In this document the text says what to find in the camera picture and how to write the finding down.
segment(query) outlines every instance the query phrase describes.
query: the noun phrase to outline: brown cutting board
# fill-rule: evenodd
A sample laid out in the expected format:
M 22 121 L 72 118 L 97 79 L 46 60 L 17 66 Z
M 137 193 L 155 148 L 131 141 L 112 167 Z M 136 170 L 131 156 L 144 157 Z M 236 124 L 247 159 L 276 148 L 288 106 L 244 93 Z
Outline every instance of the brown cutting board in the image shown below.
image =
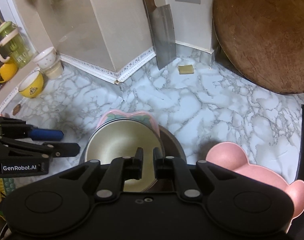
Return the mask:
M 304 0 L 214 0 L 213 23 L 222 49 L 249 80 L 304 93 Z

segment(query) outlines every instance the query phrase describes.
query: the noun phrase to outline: silver bolt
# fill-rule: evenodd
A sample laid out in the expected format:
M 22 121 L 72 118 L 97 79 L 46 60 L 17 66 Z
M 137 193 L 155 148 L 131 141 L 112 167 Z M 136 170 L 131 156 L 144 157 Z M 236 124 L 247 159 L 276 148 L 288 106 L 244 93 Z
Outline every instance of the silver bolt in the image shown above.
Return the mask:
M 153 201 L 153 198 L 146 197 L 146 198 L 144 199 L 144 201 L 145 201 L 145 202 L 152 202 L 152 201 Z
M 187 197 L 198 197 L 199 195 L 201 195 L 201 192 L 196 189 L 188 189 L 184 192 L 184 195 Z
M 143 204 L 144 200 L 143 199 L 136 199 L 134 202 L 137 203 L 137 204 Z
M 111 190 L 101 189 L 96 193 L 96 195 L 101 198 L 107 198 L 107 197 L 111 197 L 113 195 L 113 193 Z

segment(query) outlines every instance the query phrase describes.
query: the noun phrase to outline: patterned trim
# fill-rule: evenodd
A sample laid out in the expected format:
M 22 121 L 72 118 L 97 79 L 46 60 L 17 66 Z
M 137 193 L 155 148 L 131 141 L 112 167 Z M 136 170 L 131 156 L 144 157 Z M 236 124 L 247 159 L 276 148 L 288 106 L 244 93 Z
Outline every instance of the patterned trim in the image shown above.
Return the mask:
M 30 74 L 32 74 L 35 71 L 40 70 L 39 67 L 36 67 L 34 70 L 31 71 Z M 0 114 L 3 112 L 3 110 L 7 107 L 7 105 L 13 100 L 13 98 L 17 95 L 17 93 L 19 92 L 19 86 L 21 85 L 22 82 L 20 82 L 20 84 L 18 84 L 13 90 L 12 92 L 3 100 L 3 102 L 0 105 Z
M 125 65 L 118 73 L 115 73 L 110 70 L 106 70 L 96 65 L 92 65 L 85 61 L 73 58 L 71 56 L 60 53 L 59 54 L 62 61 L 65 61 L 93 76 L 101 78 L 105 81 L 108 81 L 112 84 L 118 84 L 119 82 L 124 82 L 127 78 L 129 78 L 134 72 L 140 69 L 143 65 L 145 65 L 148 61 L 153 59 L 156 54 L 154 52 L 154 48 L 151 47 L 141 55 L 136 57 L 134 60 Z

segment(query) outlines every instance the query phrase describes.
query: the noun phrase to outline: pink divided plate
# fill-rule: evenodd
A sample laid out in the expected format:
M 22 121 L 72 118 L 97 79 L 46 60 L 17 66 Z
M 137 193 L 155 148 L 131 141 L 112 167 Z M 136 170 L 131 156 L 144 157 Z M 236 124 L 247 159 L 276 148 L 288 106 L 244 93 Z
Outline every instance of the pink divided plate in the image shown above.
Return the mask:
M 294 204 L 292 219 L 304 211 L 304 181 L 296 180 L 289 185 L 274 171 L 250 164 L 245 151 L 239 145 L 232 142 L 219 143 L 210 149 L 206 161 L 283 190 Z
M 156 134 L 160 137 L 160 130 L 159 130 L 159 125 L 158 125 L 157 121 L 154 119 L 154 117 L 149 112 L 146 112 L 143 110 L 136 111 L 133 113 L 125 113 L 118 109 L 110 110 L 101 117 L 101 119 L 97 125 L 97 128 L 99 128 L 101 125 L 103 125 L 106 122 L 109 122 L 114 119 L 119 119 L 119 118 L 131 118 L 131 119 L 137 120 L 137 121 L 145 124 L 149 128 L 151 128 L 152 130 L 154 130 L 156 132 Z

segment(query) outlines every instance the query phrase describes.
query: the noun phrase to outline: yellow cup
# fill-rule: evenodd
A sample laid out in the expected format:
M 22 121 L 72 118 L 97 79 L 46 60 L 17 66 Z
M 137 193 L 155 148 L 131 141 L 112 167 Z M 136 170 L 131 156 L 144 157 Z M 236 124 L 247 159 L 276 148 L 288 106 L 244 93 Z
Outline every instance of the yellow cup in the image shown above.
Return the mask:
M 2 67 L 0 67 L 0 76 L 2 77 L 3 81 L 0 81 L 0 83 L 9 81 L 18 71 L 18 67 L 15 65 L 15 63 L 9 61 L 7 63 L 4 63 Z
M 19 93 L 26 98 L 35 98 L 43 90 L 43 76 L 40 71 L 28 75 L 19 86 Z

